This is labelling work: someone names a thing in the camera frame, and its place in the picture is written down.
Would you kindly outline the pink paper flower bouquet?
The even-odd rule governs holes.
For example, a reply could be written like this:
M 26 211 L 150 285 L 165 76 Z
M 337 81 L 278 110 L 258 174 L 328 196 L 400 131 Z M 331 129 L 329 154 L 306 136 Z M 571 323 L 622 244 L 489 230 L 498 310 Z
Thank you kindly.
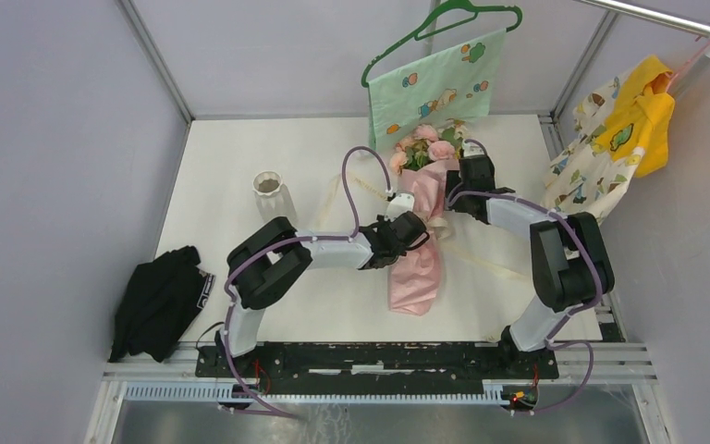
M 423 234 L 390 269 L 388 307 L 394 313 L 425 315 L 440 290 L 443 263 L 437 242 L 452 234 L 443 216 L 447 174 L 459 170 L 467 134 L 463 121 L 450 119 L 439 128 L 421 124 L 395 145 L 389 166 L 399 189 L 412 194 L 411 212 L 423 223 Z

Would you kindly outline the white ribbed ceramic vase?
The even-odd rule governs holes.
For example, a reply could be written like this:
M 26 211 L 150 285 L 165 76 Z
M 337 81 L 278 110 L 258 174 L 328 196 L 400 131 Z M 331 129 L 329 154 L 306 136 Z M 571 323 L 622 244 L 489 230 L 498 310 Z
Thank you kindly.
M 252 188 L 256 206 L 264 223 L 283 216 L 291 225 L 298 225 L 298 216 L 288 186 L 282 176 L 275 171 L 258 173 Z

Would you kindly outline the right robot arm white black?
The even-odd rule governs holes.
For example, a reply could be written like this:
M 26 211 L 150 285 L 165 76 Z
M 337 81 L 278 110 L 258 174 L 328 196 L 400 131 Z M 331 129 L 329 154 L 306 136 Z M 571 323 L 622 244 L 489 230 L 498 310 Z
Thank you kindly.
M 573 315 L 601 302 L 615 275 L 601 230 L 588 212 L 561 214 L 496 186 L 486 154 L 465 157 L 446 173 L 446 208 L 518 235 L 530 244 L 535 295 L 500 340 L 499 370 L 520 377 Z

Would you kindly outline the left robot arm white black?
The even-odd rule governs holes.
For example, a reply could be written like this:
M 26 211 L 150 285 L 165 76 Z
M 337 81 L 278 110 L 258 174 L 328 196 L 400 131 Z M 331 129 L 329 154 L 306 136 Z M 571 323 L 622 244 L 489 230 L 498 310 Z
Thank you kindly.
M 430 240 L 412 212 L 379 216 L 353 233 L 296 229 L 278 216 L 236 247 L 227 257 L 224 290 L 230 299 L 217 333 L 218 364 L 230 376 L 252 368 L 253 350 L 265 310 L 280 301 L 303 273 L 318 268 L 381 269 Z

